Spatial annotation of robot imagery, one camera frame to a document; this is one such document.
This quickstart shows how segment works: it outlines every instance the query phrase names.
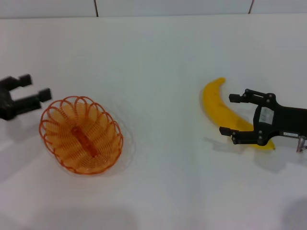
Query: white surface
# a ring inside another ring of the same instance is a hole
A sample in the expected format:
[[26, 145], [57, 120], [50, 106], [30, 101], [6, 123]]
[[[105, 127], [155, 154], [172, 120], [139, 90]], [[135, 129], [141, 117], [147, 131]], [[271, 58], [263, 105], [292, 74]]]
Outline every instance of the white surface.
[[1, 0], [0, 18], [95, 17], [94, 0]]
[[76, 177], [47, 154], [37, 131], [42, 111], [1, 122], [1, 228], [305, 229], [307, 163], [296, 140], [274, 138], [271, 154], [234, 146], [207, 119], [199, 95], [224, 76], [223, 99], [250, 121], [255, 107], [230, 104], [229, 93], [273, 92], [282, 105], [307, 108], [306, 20], [1, 20], [1, 75], [31, 73], [35, 83], [14, 97], [44, 87], [55, 100], [87, 95], [126, 127], [120, 164]]
[[255, 0], [252, 13], [307, 13], [304, 0]]
[[96, 0], [98, 15], [159, 16], [248, 13], [251, 0]]

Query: orange wire basket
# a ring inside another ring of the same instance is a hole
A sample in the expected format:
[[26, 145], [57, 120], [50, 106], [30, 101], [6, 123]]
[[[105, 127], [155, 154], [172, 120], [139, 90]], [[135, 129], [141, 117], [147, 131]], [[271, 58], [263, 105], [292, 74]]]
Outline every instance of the orange wire basket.
[[123, 147], [117, 122], [88, 97], [66, 97], [49, 105], [39, 134], [58, 162], [77, 174], [104, 172], [116, 163]]

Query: banana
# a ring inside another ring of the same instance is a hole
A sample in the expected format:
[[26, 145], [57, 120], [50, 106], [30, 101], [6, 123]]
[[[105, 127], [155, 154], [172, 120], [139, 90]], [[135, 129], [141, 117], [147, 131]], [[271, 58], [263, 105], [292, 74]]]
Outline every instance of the banana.
[[[202, 104], [208, 117], [219, 127], [227, 127], [239, 131], [252, 131], [254, 127], [251, 123], [239, 117], [231, 111], [220, 97], [220, 86], [225, 82], [225, 78], [218, 78], [207, 84], [202, 94]], [[270, 140], [266, 146], [250, 145], [259, 150], [274, 150], [275, 146]]]

